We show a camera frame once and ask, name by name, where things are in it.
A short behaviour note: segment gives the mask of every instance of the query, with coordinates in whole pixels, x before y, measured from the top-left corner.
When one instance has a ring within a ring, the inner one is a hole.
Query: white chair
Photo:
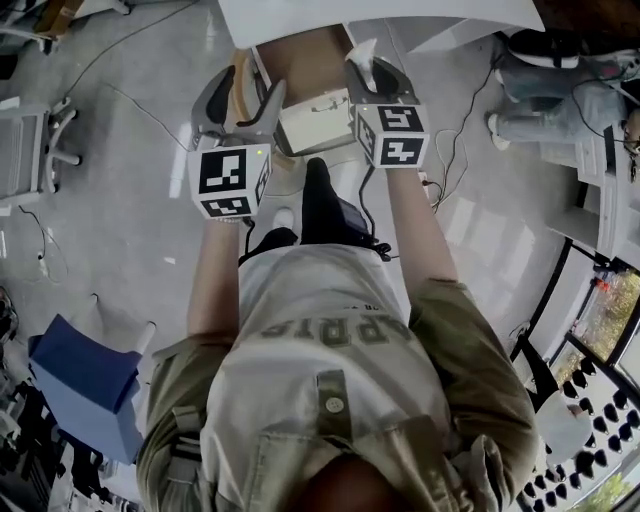
[[[0,110],[0,208],[37,201],[58,190],[55,160],[78,166],[80,156],[58,148],[60,137],[78,115],[67,110],[59,121],[53,116],[69,106],[68,98],[51,109],[47,105]]]

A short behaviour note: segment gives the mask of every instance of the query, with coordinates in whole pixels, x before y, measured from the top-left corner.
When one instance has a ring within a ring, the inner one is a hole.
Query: chair leg
[[[50,148],[49,154],[52,158],[62,160],[63,162],[67,162],[70,165],[80,165],[80,157],[78,155],[72,155],[71,153],[60,151],[59,149],[55,148]]]
[[[154,324],[153,322],[147,323],[144,331],[142,331],[142,334],[140,335],[140,338],[138,338],[138,342],[136,343],[136,352],[138,354],[144,355],[155,333],[156,324]]]

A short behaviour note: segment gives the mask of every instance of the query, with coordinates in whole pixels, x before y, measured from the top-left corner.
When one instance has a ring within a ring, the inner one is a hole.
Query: table
[[[508,27],[544,30],[532,0],[220,0],[233,42],[251,48],[329,25],[389,18],[407,51],[447,49]]]

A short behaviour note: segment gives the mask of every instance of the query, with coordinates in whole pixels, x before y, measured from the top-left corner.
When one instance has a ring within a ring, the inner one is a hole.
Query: box
[[[424,105],[356,105],[356,139],[376,168],[421,167],[429,145]]]
[[[205,218],[251,217],[271,177],[271,145],[195,151],[187,166],[191,197]]]
[[[287,81],[278,144],[284,154],[353,143],[344,59],[353,49],[343,25],[269,41],[252,49],[264,85]]]
[[[34,32],[49,37],[63,35],[83,3],[84,0],[49,0]]]

